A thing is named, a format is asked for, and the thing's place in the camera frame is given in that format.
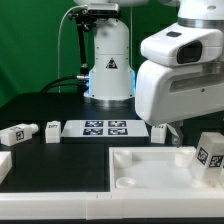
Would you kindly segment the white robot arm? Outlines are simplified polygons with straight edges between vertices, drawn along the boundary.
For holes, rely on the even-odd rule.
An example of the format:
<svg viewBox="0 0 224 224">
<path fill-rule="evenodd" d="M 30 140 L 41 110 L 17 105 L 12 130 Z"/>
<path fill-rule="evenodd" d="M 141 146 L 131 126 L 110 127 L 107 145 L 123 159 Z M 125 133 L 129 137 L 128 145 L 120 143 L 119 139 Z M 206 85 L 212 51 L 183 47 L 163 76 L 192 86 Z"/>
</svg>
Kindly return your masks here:
<svg viewBox="0 0 224 224">
<path fill-rule="evenodd" d="M 127 100 L 132 91 L 137 115 L 151 126 L 224 110 L 224 0 L 159 1 L 178 6 L 178 20 L 142 41 L 136 86 L 124 85 L 124 44 L 97 36 L 87 97 Z"/>
</svg>

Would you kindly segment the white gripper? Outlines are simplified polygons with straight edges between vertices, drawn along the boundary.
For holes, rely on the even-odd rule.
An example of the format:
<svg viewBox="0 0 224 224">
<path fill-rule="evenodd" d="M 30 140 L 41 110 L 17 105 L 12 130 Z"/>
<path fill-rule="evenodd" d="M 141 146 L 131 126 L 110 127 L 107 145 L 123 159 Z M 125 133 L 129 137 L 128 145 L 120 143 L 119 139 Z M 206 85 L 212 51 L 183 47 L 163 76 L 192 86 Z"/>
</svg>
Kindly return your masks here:
<svg viewBox="0 0 224 224">
<path fill-rule="evenodd" d="M 146 123 L 169 123 L 172 144 L 181 147 L 180 120 L 224 110 L 224 74 L 204 74 L 201 65 L 170 68 L 149 60 L 139 68 L 135 110 Z"/>
</svg>

